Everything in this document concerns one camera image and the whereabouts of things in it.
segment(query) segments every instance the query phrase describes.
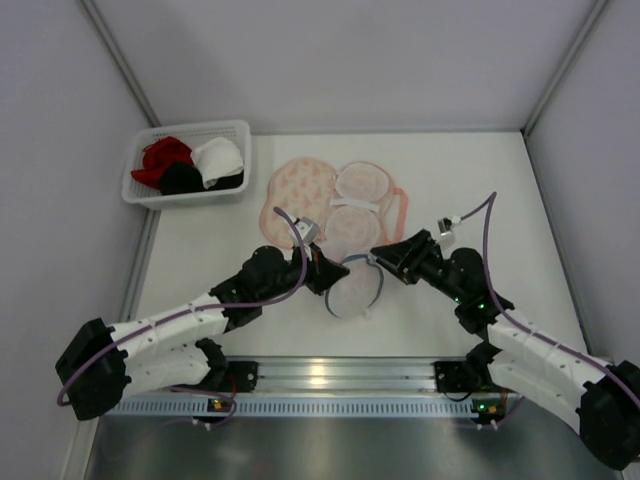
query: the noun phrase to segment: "clothing item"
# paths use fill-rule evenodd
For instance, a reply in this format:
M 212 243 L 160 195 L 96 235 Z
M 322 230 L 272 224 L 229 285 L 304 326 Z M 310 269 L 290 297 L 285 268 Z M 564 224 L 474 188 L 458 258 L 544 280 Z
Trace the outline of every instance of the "clothing item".
M 349 275 L 327 290 L 325 306 L 329 313 L 338 318 L 348 319 L 366 314 L 382 293 L 382 268 L 368 255 L 350 255 L 341 263 L 349 268 Z
M 208 192 L 215 190 L 231 190 L 232 188 L 238 188 L 244 181 L 244 171 L 230 177 L 219 178 L 213 187 L 207 188 Z
M 204 192 L 202 175 L 196 167 L 178 162 L 164 171 L 158 182 L 163 195 L 179 195 L 181 193 Z
M 144 168 L 132 171 L 131 176 L 136 181 L 159 190 L 162 175 L 175 163 L 193 165 L 191 148 L 175 137 L 166 137 L 144 149 Z
M 353 162 L 336 171 L 322 160 L 296 158 L 272 175 L 260 229 L 274 245 L 291 248 L 288 225 L 272 214 L 278 206 L 317 223 L 316 243 L 323 251 L 326 247 L 338 256 L 366 253 L 402 239 L 408 202 L 389 174 L 370 162 Z
M 217 137 L 191 152 L 191 159 L 202 174 L 204 188 L 211 188 L 219 179 L 240 174 L 244 161 L 240 150 L 230 140 Z

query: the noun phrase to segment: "gray wall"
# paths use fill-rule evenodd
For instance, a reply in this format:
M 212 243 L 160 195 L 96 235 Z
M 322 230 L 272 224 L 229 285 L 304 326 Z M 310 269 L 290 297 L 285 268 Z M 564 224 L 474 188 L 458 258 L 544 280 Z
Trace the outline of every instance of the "gray wall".
M 73 1 L 0 10 L 0 477 L 40 480 L 74 428 L 54 362 L 119 307 L 142 218 L 119 197 L 122 150 L 145 125 Z
M 612 2 L 530 147 L 595 351 L 640 363 L 640 2 Z
M 519 129 L 593 0 L 96 0 L 163 123 Z

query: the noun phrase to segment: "metal frame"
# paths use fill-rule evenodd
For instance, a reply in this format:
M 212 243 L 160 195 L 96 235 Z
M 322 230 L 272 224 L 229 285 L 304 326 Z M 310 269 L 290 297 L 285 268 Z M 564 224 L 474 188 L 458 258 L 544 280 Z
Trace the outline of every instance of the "metal frame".
M 161 126 L 161 122 L 146 97 L 144 89 L 137 80 L 106 20 L 95 4 L 95 1 L 77 0 L 77 3 L 95 29 L 98 38 L 105 46 L 114 66 L 122 76 L 127 89 L 149 126 Z M 602 18 L 610 3 L 611 0 L 596 0 L 594 2 L 581 28 L 568 47 L 563 60 L 549 80 L 547 87 L 538 99 L 536 106 L 521 130 L 525 145 L 539 119 L 553 100 L 571 67 L 574 65 L 580 52 L 584 50 L 598 21 Z M 549 214 L 547 202 L 544 201 L 544 195 L 543 202 L 545 203 L 547 214 Z M 128 321 L 135 316 L 159 218 L 159 212 L 151 210 L 146 212 L 120 308 L 119 321 Z M 556 237 L 556 229 L 554 228 L 553 221 L 551 221 L 551 226 L 554 237 Z M 560 248 L 560 244 L 557 241 L 556 246 L 560 251 L 563 267 L 566 271 L 566 262 L 563 259 L 562 248 Z M 425 398 L 425 395 L 429 394 L 433 399 L 435 391 L 435 380 L 433 378 L 433 367 L 431 365 L 433 360 L 434 359 L 426 358 L 261 359 L 263 366 L 260 372 L 264 378 L 260 379 L 259 388 L 252 397 L 254 399 L 260 397 L 269 399 L 270 396 L 273 398 L 274 392 L 280 392 L 280 394 L 286 392 L 285 399 L 293 398 L 296 395 L 311 398 L 323 393 L 331 394 L 332 398 L 345 398 L 345 395 L 365 399 L 378 397 L 379 400 L 384 398 L 386 402 L 403 397 L 413 397 L 414 399 Z M 324 370 L 325 373 L 319 374 L 319 367 L 328 370 Z M 69 446 L 65 466 L 60 477 L 61 479 L 76 480 L 84 477 L 97 423 L 98 421 L 94 420 L 91 422 L 79 422 L 77 424 L 75 435 Z
M 533 130 L 536 128 L 540 117 L 542 117 L 546 109 L 555 98 L 556 93 L 571 71 L 571 68 L 575 64 L 576 60 L 584 50 L 586 44 L 591 38 L 593 32 L 596 30 L 597 25 L 599 24 L 600 20 L 602 20 L 611 3 L 612 0 L 596 0 L 594 2 L 580 29 L 571 41 L 569 48 L 563 55 L 562 60 L 556 68 L 555 73 L 551 76 L 551 79 L 547 83 L 547 86 L 542 92 L 540 98 L 538 98 L 536 105 L 529 115 L 529 119 L 522 128 L 522 136 L 524 137 L 525 143 L 533 133 Z
M 473 400 L 438 394 L 427 358 L 231 357 L 258 363 L 252 393 L 236 395 L 246 417 L 471 418 Z M 482 398 L 498 398 L 483 394 Z M 211 398 L 162 392 L 134 396 L 107 415 L 224 416 Z

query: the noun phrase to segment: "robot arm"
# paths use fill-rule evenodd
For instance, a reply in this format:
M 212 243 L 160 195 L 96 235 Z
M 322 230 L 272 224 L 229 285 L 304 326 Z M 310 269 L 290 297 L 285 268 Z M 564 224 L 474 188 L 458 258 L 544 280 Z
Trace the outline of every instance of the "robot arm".
M 172 385 L 215 390 L 228 364 L 210 337 L 255 320 L 263 306 L 281 301 L 301 280 L 322 294 L 348 275 L 348 268 L 325 258 L 312 243 L 313 222 L 297 220 L 295 227 L 308 244 L 306 273 L 300 247 L 287 261 L 279 249 L 264 246 L 238 274 L 181 307 L 110 326 L 102 319 L 85 323 L 56 363 L 77 418 L 95 418 L 123 397 Z
M 573 351 L 500 295 L 498 309 L 483 259 L 473 249 L 457 249 L 445 259 L 438 242 L 422 230 L 371 254 L 403 283 L 424 280 L 454 300 L 462 327 L 483 340 L 462 362 L 457 378 L 438 379 L 439 391 L 460 391 L 463 384 L 467 391 L 508 388 L 562 419 L 605 465 L 622 470 L 640 454 L 640 410 L 632 399 L 640 394 L 638 367 Z

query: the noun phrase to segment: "purple cable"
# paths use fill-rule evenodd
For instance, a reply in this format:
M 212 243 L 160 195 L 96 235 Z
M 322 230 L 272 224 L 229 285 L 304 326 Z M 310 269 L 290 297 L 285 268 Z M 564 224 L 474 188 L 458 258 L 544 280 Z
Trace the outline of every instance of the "purple cable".
M 489 290 L 489 295 L 491 296 L 491 300 L 493 301 L 494 305 L 496 306 L 498 311 L 502 314 L 502 316 L 506 318 L 507 321 L 511 323 L 514 327 L 518 328 L 519 330 L 522 330 L 528 335 L 533 335 L 534 337 L 545 342 L 547 345 L 557 346 L 558 350 L 561 350 L 577 358 L 578 360 L 586 363 L 587 365 L 590 365 L 591 367 L 595 368 L 602 374 L 606 375 L 608 378 L 611 379 L 611 381 L 613 381 L 613 383 L 615 383 L 618 387 L 620 387 L 620 389 L 631 399 L 634 405 L 640 410 L 640 399 L 631 391 L 629 387 L 627 387 L 624 384 L 622 380 L 620 380 L 608 368 L 603 367 L 598 362 L 594 361 L 593 359 L 583 354 L 582 352 L 574 350 L 573 348 L 568 347 L 566 345 L 562 345 L 561 343 L 554 341 L 553 339 L 547 337 L 542 333 L 534 332 L 533 330 L 528 328 L 526 325 L 523 325 L 518 320 L 513 318 L 511 315 L 509 315 L 509 313 L 504 309 L 504 307 L 498 300 L 498 294 L 493 288 L 493 282 L 491 281 L 491 273 L 489 271 L 489 223 L 491 221 L 491 212 L 493 210 L 493 204 L 495 202 L 497 195 L 498 195 L 497 192 L 493 192 L 491 195 L 489 195 L 489 198 L 487 198 L 484 201 L 484 203 L 480 205 L 480 207 L 469 212 L 463 217 L 460 217 L 462 219 L 467 219 L 472 215 L 475 215 L 476 213 L 478 213 L 485 205 L 487 206 L 487 212 L 484 217 L 484 228 L 482 232 L 482 257 L 484 259 L 484 276 L 487 280 L 487 288 Z
M 238 409 L 238 404 L 236 403 L 234 398 L 228 397 L 227 395 L 223 395 L 222 393 L 219 393 L 219 392 L 207 392 L 207 391 L 195 390 L 195 389 L 183 388 L 183 387 L 171 387 L 169 390 L 174 391 L 174 392 L 183 392 L 183 393 L 193 393 L 193 394 L 198 394 L 198 395 L 207 395 L 207 396 L 219 398 L 220 400 L 224 400 L 225 402 L 230 403 L 231 404 L 231 410 L 229 411 L 229 413 L 221 421 L 219 421 L 217 423 L 209 424 L 209 425 L 211 425 L 211 428 L 219 428 L 219 427 L 229 423 L 229 421 L 231 420 L 231 417 L 233 417 L 233 415 L 236 413 L 236 411 Z M 206 425 L 205 422 L 201 422 L 199 420 L 194 420 L 194 419 L 189 418 L 189 417 L 172 418 L 171 420 L 167 420 L 166 422 L 163 422 L 160 425 L 156 425 L 155 427 L 150 428 L 149 430 L 144 432 L 142 435 L 140 435 L 135 442 L 130 444 L 128 447 L 126 447 L 124 450 L 122 450 L 120 453 L 118 453 L 116 455 L 112 455 L 107 450 L 104 441 L 102 441 L 102 443 L 101 443 L 102 454 L 104 455 L 104 457 L 109 462 L 117 462 L 121 458 L 129 455 L 136 448 L 140 447 L 141 444 L 143 444 L 144 442 L 149 440 L 149 438 L 153 437 L 155 434 L 157 434 L 163 428 L 171 426 L 171 425 L 176 425 L 176 424 L 179 424 L 179 423 L 190 423 L 190 424 L 193 424 L 194 421 L 196 422 L 196 425 L 198 423 L 203 423 L 203 424 Z
M 196 308 L 196 310 L 204 311 L 204 310 L 213 310 L 213 309 L 217 309 L 217 308 L 257 308 L 257 307 L 267 307 L 269 305 L 275 305 L 276 303 L 283 302 L 284 300 L 286 300 L 289 297 L 291 297 L 294 293 L 296 293 L 296 291 L 298 291 L 298 289 L 300 287 L 302 287 L 302 285 L 304 284 L 304 281 L 305 281 L 305 279 L 307 277 L 307 252 L 304 249 L 304 241 L 302 240 L 302 237 L 300 236 L 300 232 L 298 232 L 298 229 L 296 228 L 294 223 L 291 221 L 289 216 L 284 212 L 284 210 L 282 210 L 280 207 L 274 207 L 273 211 L 276 212 L 278 215 L 280 215 L 282 218 L 284 218 L 285 221 L 289 224 L 289 227 L 291 228 L 291 230 L 293 230 L 293 234 L 296 237 L 296 243 L 298 244 L 298 247 L 300 247 L 300 255 L 301 255 L 301 260 L 302 260 L 302 269 L 300 270 L 300 277 L 298 278 L 298 281 L 293 286 L 293 288 L 291 290 L 289 290 L 287 293 L 285 293 L 284 295 L 280 296 L 280 297 L 272 298 L 271 300 L 265 300 L 264 302 L 212 303 L 212 304 L 209 304 L 209 305 L 203 305 L 201 307 L 198 307 L 198 308 Z M 78 370 L 76 370 L 73 373 L 73 375 L 71 375 L 71 377 L 69 377 L 69 380 L 67 380 L 67 382 L 64 384 L 64 386 L 62 387 L 62 389 L 58 393 L 58 398 L 56 399 L 56 403 L 61 407 L 66 407 L 68 405 L 71 405 L 70 401 L 65 401 L 64 400 L 64 396 L 67 394 L 67 392 L 69 391 L 71 386 L 94 363 L 96 363 L 98 360 L 100 360 L 102 357 L 104 357 L 111 350 L 115 349 L 118 345 L 122 345 L 123 343 L 128 342 L 129 340 L 131 340 L 133 338 L 136 338 L 137 336 L 142 335 L 143 333 L 148 332 L 154 326 L 155 327 L 159 327 L 161 325 L 164 325 L 165 323 L 168 323 L 168 322 L 170 322 L 172 320 L 175 320 L 176 318 L 181 317 L 182 315 L 185 315 L 185 314 L 190 313 L 190 312 L 191 312 L 191 310 L 183 310 L 181 312 L 174 313 L 172 315 L 169 315 L 168 317 L 165 317 L 165 318 L 162 318 L 162 319 L 158 320 L 154 325 L 147 325 L 147 326 L 141 327 L 140 329 L 138 329 L 138 330 L 136 330 L 134 332 L 131 332 L 128 335 L 125 335 L 121 339 L 116 340 L 115 342 L 107 345 L 102 350 L 100 350 L 97 353 L 95 353 L 80 368 L 78 368 Z

